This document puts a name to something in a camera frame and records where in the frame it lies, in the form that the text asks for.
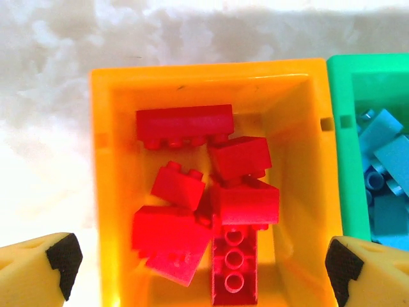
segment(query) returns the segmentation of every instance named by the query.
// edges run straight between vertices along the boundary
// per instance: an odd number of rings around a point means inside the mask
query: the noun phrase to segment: plastic bin
[[[409,54],[359,54],[328,60],[337,135],[344,235],[371,240],[355,115],[385,108],[409,128]]]
[[[201,170],[206,146],[149,151],[136,140],[135,112],[231,104],[235,135],[265,136],[281,190],[278,225],[258,235],[258,306],[336,306],[325,270],[342,234],[336,137],[323,59],[95,70],[91,75],[103,305],[210,306],[210,247],[190,287],[144,267],[130,249],[132,215],[162,205],[150,189],[168,160]]]

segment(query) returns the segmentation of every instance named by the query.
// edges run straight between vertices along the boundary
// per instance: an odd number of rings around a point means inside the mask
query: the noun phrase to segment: yellow plastic bin
[[[105,307],[210,306],[210,247],[190,287],[144,267],[130,249],[132,216],[169,160],[199,169],[206,147],[149,151],[135,112],[231,104],[234,136],[268,138],[281,190],[278,225],[259,232],[258,306],[336,306],[325,270],[327,246],[342,235],[336,139],[324,59],[94,70],[91,75],[96,191]]]

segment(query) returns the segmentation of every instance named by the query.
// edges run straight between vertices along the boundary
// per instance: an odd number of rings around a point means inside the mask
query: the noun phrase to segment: lego brick
[[[257,233],[252,226],[223,226],[213,239],[214,306],[257,304]]]
[[[373,152],[379,147],[392,141],[403,129],[387,110],[382,109],[359,135],[360,151],[362,153],[362,166],[364,171],[370,167],[368,159],[372,158]]]
[[[376,236],[409,235],[409,200],[393,194],[374,198],[374,230]]]
[[[242,136],[208,149],[214,170],[227,182],[235,182],[244,175],[261,178],[272,166],[266,138]]]
[[[409,139],[402,135],[374,153],[373,166],[380,172],[386,171],[393,180],[387,182],[397,195],[409,196]]]
[[[223,142],[234,131],[231,105],[175,107],[136,112],[137,138],[147,149]]]
[[[203,174],[191,169],[187,174],[181,172],[181,165],[169,161],[159,169],[151,194],[172,204],[196,210],[205,190],[201,181]]]
[[[132,249],[141,258],[165,254],[201,254],[212,235],[191,211],[179,207],[143,206],[134,215]]]
[[[222,225],[276,224],[279,220],[277,188],[247,177],[242,184],[226,188],[212,178],[211,198]]]
[[[207,243],[202,245],[202,251],[195,253],[156,254],[146,261],[146,266],[157,271],[163,277],[187,287],[190,285],[197,267],[199,267],[206,247]]]

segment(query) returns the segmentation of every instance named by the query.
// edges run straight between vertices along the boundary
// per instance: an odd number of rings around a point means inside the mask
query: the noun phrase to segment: light blue lego brick
[[[374,167],[380,163],[393,178],[387,182],[391,191],[409,196],[409,139],[399,136],[375,151],[374,156]]]
[[[402,129],[403,126],[397,119],[387,110],[381,110],[359,135],[362,155],[372,158],[375,150],[392,141]]]
[[[369,169],[371,166],[371,160],[367,157],[366,154],[362,154],[362,169],[364,170],[364,173]]]
[[[393,235],[393,236],[379,236],[373,235],[373,241],[377,241],[382,245],[389,246],[391,248],[402,249],[403,251],[409,251],[409,235]]]
[[[377,237],[409,237],[409,199],[393,194],[374,198],[374,229]]]

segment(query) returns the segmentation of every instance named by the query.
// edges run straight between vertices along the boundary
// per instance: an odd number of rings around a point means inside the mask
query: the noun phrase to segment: white fabric background
[[[409,0],[0,1],[0,246],[75,232],[99,306],[88,72],[409,51]]]

